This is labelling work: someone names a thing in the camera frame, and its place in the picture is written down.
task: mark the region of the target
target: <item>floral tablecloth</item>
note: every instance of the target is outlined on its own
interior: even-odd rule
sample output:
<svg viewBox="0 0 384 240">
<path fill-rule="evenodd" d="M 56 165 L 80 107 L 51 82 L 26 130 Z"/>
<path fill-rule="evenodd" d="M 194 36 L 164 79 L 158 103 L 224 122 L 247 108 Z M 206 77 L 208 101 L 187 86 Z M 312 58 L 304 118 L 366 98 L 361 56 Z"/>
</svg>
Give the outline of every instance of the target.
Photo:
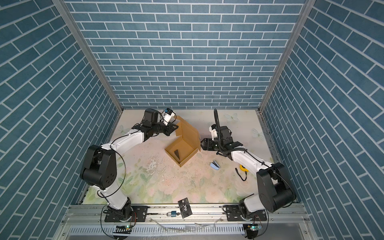
<svg viewBox="0 0 384 240">
<path fill-rule="evenodd" d="M 208 128 L 214 123 L 213 110 L 176 110 L 200 133 L 201 139 L 210 137 Z M 115 139 L 127 133 L 131 126 L 140 122 L 144 110 L 124 110 L 112 136 Z M 234 141 L 241 142 L 250 152 L 273 162 L 260 123 L 254 110 L 218 110 L 221 126 L 228 126 Z M 257 193 L 256 177 L 248 174 L 242 181 L 236 174 L 237 167 L 242 177 L 245 173 L 239 164 L 216 155 L 213 151 L 201 151 L 184 166 L 179 167 L 166 154 L 164 148 L 177 137 L 160 134 L 120 153 L 126 163 L 126 178 L 121 190 L 134 204 L 169 204 L 188 197 L 191 203 L 229 203 Z M 118 184 L 124 179 L 124 164 L 116 155 Z M 215 160 L 219 170 L 210 167 Z M 88 189 L 83 204 L 105 204 L 96 190 Z"/>
</svg>

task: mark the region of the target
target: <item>cardboard box lid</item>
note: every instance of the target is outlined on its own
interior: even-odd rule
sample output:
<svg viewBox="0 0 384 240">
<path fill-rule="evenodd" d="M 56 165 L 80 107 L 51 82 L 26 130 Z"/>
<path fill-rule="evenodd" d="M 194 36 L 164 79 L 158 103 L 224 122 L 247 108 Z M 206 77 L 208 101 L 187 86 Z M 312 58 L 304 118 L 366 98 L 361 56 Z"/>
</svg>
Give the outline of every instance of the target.
<svg viewBox="0 0 384 240">
<path fill-rule="evenodd" d="M 194 128 L 191 124 L 189 124 L 186 120 L 184 120 L 182 117 L 177 116 L 176 119 L 180 121 L 177 123 L 179 128 L 175 131 L 176 136 L 182 136 L 183 140 L 188 143 L 193 149 L 198 149 L 200 151 L 200 134 L 198 130 Z"/>
</svg>

